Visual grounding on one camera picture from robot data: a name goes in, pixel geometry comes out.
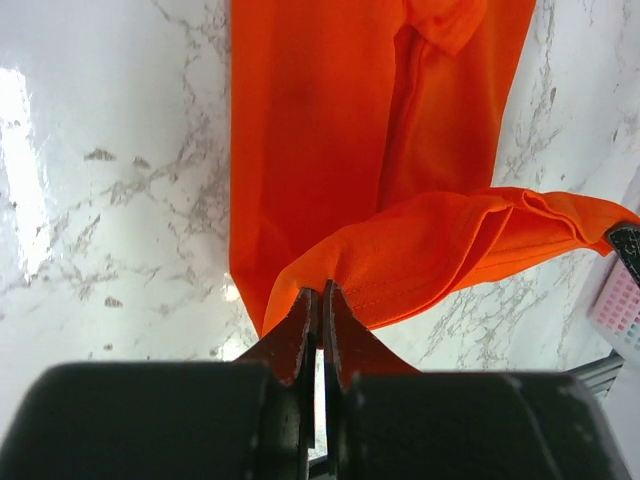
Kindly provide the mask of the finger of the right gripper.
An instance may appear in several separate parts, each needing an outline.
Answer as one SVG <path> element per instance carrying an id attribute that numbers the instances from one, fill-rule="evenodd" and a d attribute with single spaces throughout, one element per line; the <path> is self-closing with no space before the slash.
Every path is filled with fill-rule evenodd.
<path id="1" fill-rule="evenodd" d="M 610 228 L 606 239 L 637 286 L 640 286 L 640 226 L 629 222 Z"/>

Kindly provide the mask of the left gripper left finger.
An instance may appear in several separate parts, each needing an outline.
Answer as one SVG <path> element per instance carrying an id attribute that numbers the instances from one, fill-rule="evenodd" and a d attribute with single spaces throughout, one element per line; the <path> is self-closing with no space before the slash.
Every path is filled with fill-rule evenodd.
<path id="1" fill-rule="evenodd" d="M 12 423 L 16 479 L 305 479 L 317 297 L 226 362 L 50 368 Z"/>

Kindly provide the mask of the orange t-shirt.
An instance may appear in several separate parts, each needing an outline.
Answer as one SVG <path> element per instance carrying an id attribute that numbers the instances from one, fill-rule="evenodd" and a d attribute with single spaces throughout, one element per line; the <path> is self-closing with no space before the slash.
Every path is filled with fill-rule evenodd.
<path id="1" fill-rule="evenodd" d="M 338 283 L 369 328 L 638 217 L 495 187 L 531 1 L 235 1 L 230 270 L 259 334 Z"/>

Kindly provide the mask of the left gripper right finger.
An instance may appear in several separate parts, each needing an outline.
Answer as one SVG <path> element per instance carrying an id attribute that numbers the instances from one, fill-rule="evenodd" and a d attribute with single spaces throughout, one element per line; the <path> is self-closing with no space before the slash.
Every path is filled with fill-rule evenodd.
<path id="1" fill-rule="evenodd" d="M 594 396 L 556 372 L 422 372 L 323 296 L 328 460 L 339 479 L 625 479 Z"/>

